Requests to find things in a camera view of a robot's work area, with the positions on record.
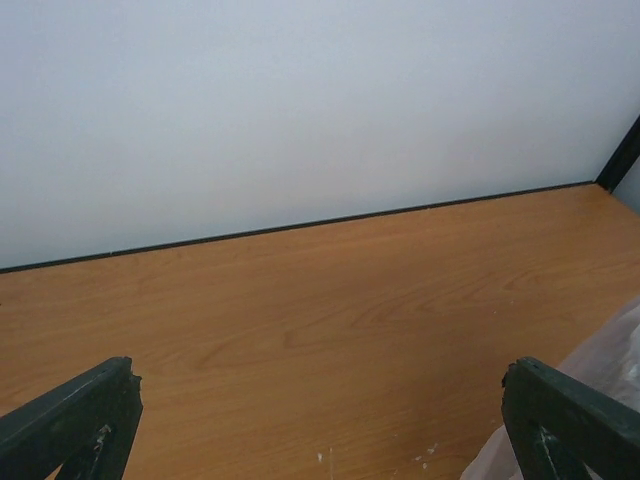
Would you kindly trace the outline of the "pink plastic trash bag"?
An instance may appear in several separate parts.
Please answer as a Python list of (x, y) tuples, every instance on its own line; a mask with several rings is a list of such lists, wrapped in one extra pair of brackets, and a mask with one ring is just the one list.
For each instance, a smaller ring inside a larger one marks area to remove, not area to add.
[[(639, 410), (639, 300), (624, 306), (597, 332), (580, 344), (558, 370)], [(501, 426), (489, 437), (463, 471), (463, 479), (520, 479), (522, 474)]]

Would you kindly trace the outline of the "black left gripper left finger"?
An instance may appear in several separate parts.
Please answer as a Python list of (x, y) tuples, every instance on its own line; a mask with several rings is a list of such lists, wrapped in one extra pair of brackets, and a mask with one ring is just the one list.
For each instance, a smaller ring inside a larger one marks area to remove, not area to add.
[(1, 417), (3, 479), (121, 479), (141, 419), (141, 378), (112, 357)]

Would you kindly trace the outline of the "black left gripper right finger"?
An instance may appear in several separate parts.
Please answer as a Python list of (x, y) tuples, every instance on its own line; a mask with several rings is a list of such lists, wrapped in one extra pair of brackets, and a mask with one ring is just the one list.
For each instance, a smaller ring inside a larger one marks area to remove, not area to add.
[(525, 479), (637, 479), (639, 413), (532, 358), (512, 363), (501, 413)]

